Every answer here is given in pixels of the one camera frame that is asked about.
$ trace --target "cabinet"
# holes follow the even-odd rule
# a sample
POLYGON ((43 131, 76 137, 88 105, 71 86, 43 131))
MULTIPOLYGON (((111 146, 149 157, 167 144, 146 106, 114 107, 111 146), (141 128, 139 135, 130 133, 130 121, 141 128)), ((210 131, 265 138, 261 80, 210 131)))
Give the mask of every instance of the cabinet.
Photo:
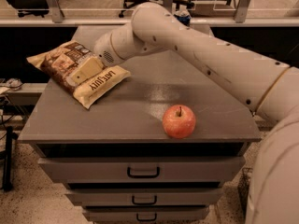
POLYGON ((250 112, 172 51, 123 67, 132 76, 90 110, 51 80, 19 139, 90 221, 205 218, 250 142, 260 140, 250 112), (162 116, 173 104, 195 113, 188 138, 164 133, 162 116))

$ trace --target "glass partition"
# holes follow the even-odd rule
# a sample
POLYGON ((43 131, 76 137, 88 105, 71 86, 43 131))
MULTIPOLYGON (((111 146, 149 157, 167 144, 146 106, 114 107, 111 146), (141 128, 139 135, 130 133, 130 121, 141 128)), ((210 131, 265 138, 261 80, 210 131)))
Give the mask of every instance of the glass partition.
POLYGON ((0 20, 52 21, 60 23, 73 19, 130 19, 137 4, 152 1, 172 4, 172 11, 188 10, 192 18, 299 19, 299 0, 47 0, 49 10, 43 16, 21 15, 7 0, 0 0, 0 20))

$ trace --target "food item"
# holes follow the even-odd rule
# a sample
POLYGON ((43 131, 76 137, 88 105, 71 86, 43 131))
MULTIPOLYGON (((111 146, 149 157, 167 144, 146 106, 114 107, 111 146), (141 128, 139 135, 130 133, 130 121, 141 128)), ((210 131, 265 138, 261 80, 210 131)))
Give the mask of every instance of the food item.
POLYGON ((69 41, 27 61, 47 73, 86 108, 131 74, 119 67, 105 67, 83 45, 69 41))
POLYGON ((173 105, 163 116, 163 127, 168 136, 185 138, 191 135, 196 124, 196 117, 186 105, 173 105))

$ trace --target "snack bag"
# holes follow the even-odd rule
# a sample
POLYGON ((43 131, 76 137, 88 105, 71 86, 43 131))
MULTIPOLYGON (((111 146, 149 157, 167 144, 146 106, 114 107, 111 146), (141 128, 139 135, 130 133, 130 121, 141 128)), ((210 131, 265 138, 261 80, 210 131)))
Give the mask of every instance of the snack bag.
POLYGON ((87 109, 131 75, 120 66, 104 66, 90 50, 76 41, 28 57, 27 61, 48 74, 87 109))

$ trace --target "gray tabletop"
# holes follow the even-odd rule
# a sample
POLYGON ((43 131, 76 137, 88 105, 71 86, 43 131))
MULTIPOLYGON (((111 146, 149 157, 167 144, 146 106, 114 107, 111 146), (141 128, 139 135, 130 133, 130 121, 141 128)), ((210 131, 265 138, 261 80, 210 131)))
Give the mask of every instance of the gray tabletop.
MULTIPOLYGON (((111 27, 78 29, 75 38, 90 48, 93 33, 111 27)), ((173 51, 134 57, 121 65, 132 76, 106 93, 90 110, 52 80, 41 95, 19 140, 42 143, 145 143, 257 141, 260 133, 246 107, 173 51), (195 130, 183 140, 162 126, 171 105, 189 106, 195 130)))

